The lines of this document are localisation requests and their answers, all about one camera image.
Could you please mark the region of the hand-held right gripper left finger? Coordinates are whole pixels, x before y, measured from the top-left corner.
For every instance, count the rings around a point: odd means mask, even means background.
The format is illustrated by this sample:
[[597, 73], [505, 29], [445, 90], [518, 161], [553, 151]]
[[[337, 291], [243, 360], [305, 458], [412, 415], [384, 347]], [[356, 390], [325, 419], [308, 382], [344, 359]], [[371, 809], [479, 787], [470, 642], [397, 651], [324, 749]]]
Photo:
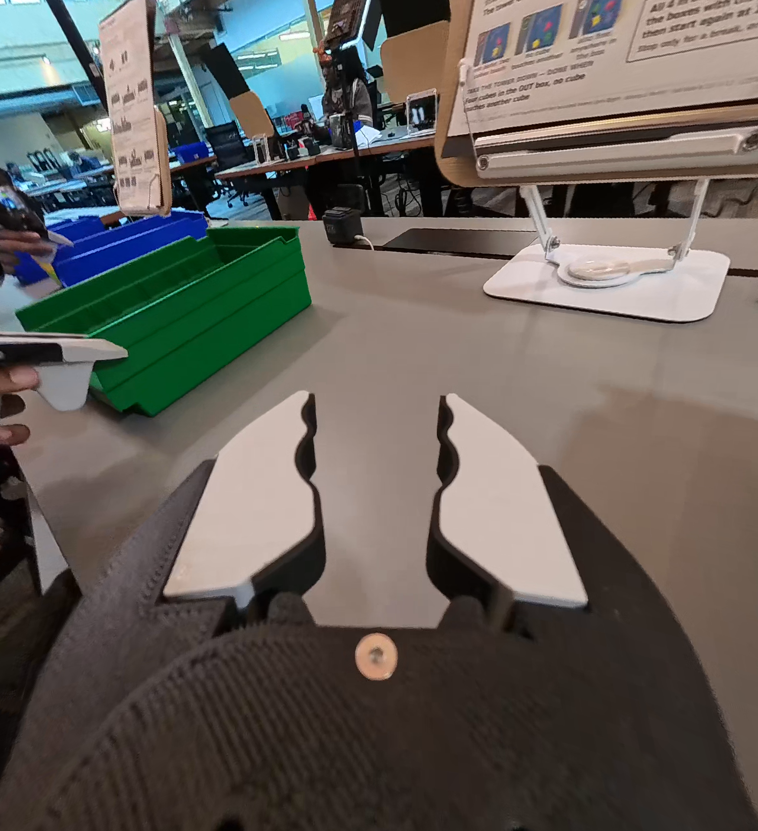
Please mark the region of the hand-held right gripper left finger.
[[163, 589], [168, 602], [229, 599], [265, 611], [304, 595], [326, 566], [316, 471], [315, 395], [299, 390], [215, 457]]

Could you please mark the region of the black diagonal support pole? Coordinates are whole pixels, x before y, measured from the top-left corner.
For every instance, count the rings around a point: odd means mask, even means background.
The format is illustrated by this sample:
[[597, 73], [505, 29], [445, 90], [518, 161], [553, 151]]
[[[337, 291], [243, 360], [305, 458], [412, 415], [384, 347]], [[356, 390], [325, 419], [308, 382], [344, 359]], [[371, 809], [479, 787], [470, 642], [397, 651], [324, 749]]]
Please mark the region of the black diagonal support pole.
[[61, 28], [61, 31], [70, 45], [76, 60], [81, 64], [82, 70], [88, 82], [93, 86], [97, 97], [100, 99], [101, 107], [107, 113], [107, 95], [102, 70], [94, 59], [94, 56], [91, 54], [91, 51], [87, 46], [85, 39], [81, 35], [79, 28], [76, 26], [72, 15], [68, 11], [65, 2], [45, 1], [45, 4], [49, 7], [55, 21]]

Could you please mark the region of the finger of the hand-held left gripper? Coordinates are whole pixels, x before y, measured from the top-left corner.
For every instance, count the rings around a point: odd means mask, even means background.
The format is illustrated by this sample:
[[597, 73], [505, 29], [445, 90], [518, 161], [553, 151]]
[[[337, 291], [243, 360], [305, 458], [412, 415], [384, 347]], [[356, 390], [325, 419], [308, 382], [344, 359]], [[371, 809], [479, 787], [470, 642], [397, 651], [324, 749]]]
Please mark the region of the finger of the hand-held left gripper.
[[125, 348], [84, 335], [0, 332], [0, 364], [93, 364], [127, 356]]

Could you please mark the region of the grey desk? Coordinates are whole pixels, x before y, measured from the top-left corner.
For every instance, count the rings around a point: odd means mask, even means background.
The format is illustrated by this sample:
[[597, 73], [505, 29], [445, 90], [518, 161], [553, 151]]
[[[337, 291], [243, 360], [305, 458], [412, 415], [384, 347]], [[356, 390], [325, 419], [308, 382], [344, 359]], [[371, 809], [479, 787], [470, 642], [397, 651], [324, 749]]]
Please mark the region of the grey desk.
[[201, 461], [298, 390], [316, 396], [333, 625], [424, 627], [439, 399], [547, 464], [673, 607], [758, 808], [758, 219], [700, 223], [730, 259], [716, 310], [671, 325], [484, 295], [494, 261], [332, 248], [300, 225], [312, 305], [155, 418], [27, 397], [20, 466], [82, 587]]

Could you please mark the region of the cardboard instruction board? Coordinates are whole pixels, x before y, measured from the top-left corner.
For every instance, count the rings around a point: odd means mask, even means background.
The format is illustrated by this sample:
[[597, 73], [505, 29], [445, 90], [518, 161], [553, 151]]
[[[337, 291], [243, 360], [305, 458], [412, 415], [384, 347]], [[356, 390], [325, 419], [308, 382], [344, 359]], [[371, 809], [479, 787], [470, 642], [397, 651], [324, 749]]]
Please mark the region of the cardboard instruction board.
[[172, 182], [165, 118], [155, 105], [156, 2], [121, 3], [100, 21], [114, 192], [129, 216], [167, 216]]

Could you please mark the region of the black office chair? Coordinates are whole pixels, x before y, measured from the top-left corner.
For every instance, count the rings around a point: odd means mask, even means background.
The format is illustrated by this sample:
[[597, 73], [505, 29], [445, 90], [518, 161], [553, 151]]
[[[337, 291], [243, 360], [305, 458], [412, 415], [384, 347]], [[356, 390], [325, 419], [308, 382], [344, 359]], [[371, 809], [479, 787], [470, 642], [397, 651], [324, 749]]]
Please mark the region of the black office chair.
[[207, 143], [216, 157], [213, 173], [253, 161], [253, 154], [244, 144], [237, 123], [227, 123], [205, 128]]

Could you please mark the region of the cardboard panel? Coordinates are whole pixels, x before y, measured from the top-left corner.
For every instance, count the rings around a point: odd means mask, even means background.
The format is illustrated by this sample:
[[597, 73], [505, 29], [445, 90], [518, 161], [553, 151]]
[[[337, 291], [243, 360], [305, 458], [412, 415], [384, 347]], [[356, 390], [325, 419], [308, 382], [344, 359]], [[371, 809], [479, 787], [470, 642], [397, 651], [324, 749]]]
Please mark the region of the cardboard panel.
[[249, 88], [237, 62], [224, 44], [200, 51], [203, 64], [228, 99], [229, 108], [248, 138], [276, 138], [277, 129], [258, 95]]

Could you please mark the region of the angled display screen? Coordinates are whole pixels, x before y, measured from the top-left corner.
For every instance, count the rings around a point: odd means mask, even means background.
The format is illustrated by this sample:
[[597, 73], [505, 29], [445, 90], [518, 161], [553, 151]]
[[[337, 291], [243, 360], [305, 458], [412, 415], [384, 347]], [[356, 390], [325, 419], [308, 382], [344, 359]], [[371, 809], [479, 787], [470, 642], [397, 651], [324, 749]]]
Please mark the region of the angled display screen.
[[333, 50], [360, 38], [370, 1], [334, 1], [326, 26], [324, 42]]

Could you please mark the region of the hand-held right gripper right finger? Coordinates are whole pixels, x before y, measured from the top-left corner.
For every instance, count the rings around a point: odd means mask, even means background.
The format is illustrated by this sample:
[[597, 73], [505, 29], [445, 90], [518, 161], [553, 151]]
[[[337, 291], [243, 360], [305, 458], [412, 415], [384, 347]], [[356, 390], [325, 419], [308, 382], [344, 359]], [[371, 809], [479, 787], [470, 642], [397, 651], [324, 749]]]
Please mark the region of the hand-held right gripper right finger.
[[587, 589], [534, 456], [455, 393], [437, 421], [439, 487], [427, 575], [448, 600], [471, 597], [507, 628], [519, 606], [585, 612]]

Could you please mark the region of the printed instruction sheet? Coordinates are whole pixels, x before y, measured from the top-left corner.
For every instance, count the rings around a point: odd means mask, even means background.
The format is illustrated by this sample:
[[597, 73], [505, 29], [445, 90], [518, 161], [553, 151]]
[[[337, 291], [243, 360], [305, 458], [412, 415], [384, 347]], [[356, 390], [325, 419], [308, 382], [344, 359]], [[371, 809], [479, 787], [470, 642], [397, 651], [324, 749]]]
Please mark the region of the printed instruction sheet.
[[758, 100], [758, 1], [473, 2], [451, 137]]

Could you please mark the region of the black power adapter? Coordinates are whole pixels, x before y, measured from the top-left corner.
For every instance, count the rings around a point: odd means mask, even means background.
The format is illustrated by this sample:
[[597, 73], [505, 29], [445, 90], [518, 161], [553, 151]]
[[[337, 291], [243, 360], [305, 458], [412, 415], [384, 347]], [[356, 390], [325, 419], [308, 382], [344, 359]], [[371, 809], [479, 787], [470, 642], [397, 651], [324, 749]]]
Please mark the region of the black power adapter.
[[364, 236], [362, 213], [358, 209], [332, 207], [322, 214], [321, 221], [326, 239], [333, 246], [352, 246]]

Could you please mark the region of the green plastic bin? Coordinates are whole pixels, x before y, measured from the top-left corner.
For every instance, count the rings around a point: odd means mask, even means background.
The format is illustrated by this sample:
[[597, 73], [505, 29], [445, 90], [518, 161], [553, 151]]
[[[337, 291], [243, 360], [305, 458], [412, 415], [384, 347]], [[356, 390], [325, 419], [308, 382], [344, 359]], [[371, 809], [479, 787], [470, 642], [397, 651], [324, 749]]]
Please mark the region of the green plastic bin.
[[91, 394], [153, 417], [311, 306], [297, 226], [209, 229], [16, 312], [27, 332], [128, 351], [96, 364]]

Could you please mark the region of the background wooden document stand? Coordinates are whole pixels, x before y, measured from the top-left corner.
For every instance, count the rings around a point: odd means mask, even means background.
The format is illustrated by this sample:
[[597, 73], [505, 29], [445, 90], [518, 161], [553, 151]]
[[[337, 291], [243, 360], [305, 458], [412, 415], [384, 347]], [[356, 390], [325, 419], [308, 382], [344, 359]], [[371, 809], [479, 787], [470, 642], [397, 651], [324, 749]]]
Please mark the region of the background wooden document stand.
[[384, 90], [393, 105], [415, 93], [441, 93], [448, 50], [449, 22], [440, 20], [396, 36], [381, 45]]

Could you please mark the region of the background office desk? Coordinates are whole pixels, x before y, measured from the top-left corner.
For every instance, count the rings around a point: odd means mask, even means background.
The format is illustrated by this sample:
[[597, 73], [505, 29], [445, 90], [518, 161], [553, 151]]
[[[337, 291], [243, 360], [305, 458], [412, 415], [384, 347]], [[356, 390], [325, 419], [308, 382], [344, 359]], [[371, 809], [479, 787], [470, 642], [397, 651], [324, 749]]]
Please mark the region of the background office desk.
[[385, 168], [378, 160], [419, 150], [433, 151], [435, 141], [434, 130], [405, 134], [396, 132], [387, 136], [380, 134], [377, 139], [366, 142], [363, 148], [342, 150], [323, 147], [317, 155], [299, 156], [294, 160], [269, 161], [265, 164], [247, 162], [217, 171], [214, 177], [230, 185], [235, 185], [240, 180], [248, 181], [247, 184], [238, 185], [239, 190], [263, 192], [303, 184], [307, 172], [323, 164], [353, 162], [357, 176], [364, 182], [368, 215], [383, 217], [384, 201], [379, 179]]

